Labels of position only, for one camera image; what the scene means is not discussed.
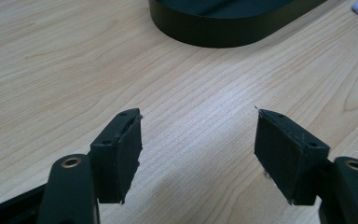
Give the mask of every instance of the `wooden table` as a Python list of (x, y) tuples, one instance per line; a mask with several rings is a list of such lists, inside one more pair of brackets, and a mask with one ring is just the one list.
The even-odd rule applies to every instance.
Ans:
[(253, 45), (173, 40), (143, 0), (0, 0), (0, 202), (87, 153), (139, 107), (144, 150), (102, 223), (318, 223), (287, 204), (254, 155), (257, 110), (283, 113), (358, 158), (358, 15), (329, 0)]

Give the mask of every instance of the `black object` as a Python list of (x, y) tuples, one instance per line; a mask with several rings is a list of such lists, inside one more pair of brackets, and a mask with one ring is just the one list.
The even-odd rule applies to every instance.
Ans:
[(150, 14), (166, 35), (207, 48), (252, 44), (325, 0), (149, 0)]
[(358, 160), (327, 159), (329, 147), (286, 116), (259, 110), (255, 155), (289, 203), (322, 199), (322, 223), (358, 223)]
[(0, 223), (100, 223), (98, 203), (124, 203), (142, 150), (139, 109), (119, 113), (89, 155), (57, 160), (48, 183), (0, 204)]

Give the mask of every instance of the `wood grain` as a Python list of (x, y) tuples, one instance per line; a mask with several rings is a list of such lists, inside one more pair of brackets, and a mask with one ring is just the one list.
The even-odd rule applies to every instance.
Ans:
[(0, 202), (87, 153), (119, 111), (144, 115), (141, 166), (102, 223), (319, 223), (253, 153), (257, 111), (358, 158), (358, 15), (329, 0), (253, 45), (170, 39), (147, 1), (0, 0)]

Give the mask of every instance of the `light wood surface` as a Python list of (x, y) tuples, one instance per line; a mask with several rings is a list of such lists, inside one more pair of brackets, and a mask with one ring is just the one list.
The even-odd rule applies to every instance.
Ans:
[(87, 153), (139, 107), (144, 150), (102, 223), (319, 223), (287, 204), (254, 155), (257, 110), (283, 113), (358, 158), (358, 15), (329, 0), (250, 46), (173, 40), (145, 0), (0, 0), (0, 202)]

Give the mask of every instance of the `wooden tabletop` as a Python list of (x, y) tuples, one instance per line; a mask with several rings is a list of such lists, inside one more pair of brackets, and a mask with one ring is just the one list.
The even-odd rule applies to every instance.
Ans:
[(0, 203), (47, 182), (139, 107), (144, 150), (102, 223), (319, 223), (254, 155), (258, 108), (358, 159), (358, 15), (329, 0), (274, 35), (204, 49), (163, 34), (146, 0), (0, 0)]

